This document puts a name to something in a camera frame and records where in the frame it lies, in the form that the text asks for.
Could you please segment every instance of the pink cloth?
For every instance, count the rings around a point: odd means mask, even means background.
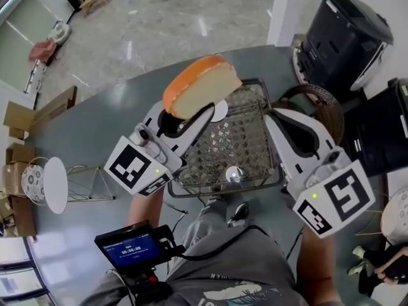
[[[47,41],[37,42],[34,44],[33,48],[28,55],[30,61],[40,60],[42,62],[47,62],[51,55],[54,53],[57,45],[52,38]]]

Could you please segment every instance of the window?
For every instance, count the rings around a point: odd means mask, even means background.
[[[25,91],[33,45],[46,40],[57,19],[40,0],[9,0],[0,9],[0,81]]]
[[[32,297],[30,299],[19,300],[7,303],[9,306],[54,306],[54,303],[48,293]]]
[[[25,295],[43,288],[33,268],[0,271],[1,298]]]
[[[29,260],[23,238],[0,238],[0,266]]]

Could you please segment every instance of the decorative plate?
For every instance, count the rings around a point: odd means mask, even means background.
[[[35,164],[30,164],[25,168],[21,176],[21,186],[25,195],[30,200],[44,200],[44,169]]]

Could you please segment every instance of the cake slice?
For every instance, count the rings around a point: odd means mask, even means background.
[[[230,95],[242,82],[223,56],[208,55],[187,67],[163,94],[164,109],[176,118],[191,119],[204,106]]]

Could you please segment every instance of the gray shorts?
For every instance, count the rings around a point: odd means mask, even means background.
[[[184,248],[188,250],[205,236],[227,228],[226,217],[227,203],[220,196],[209,199],[197,219],[188,227],[182,241]]]

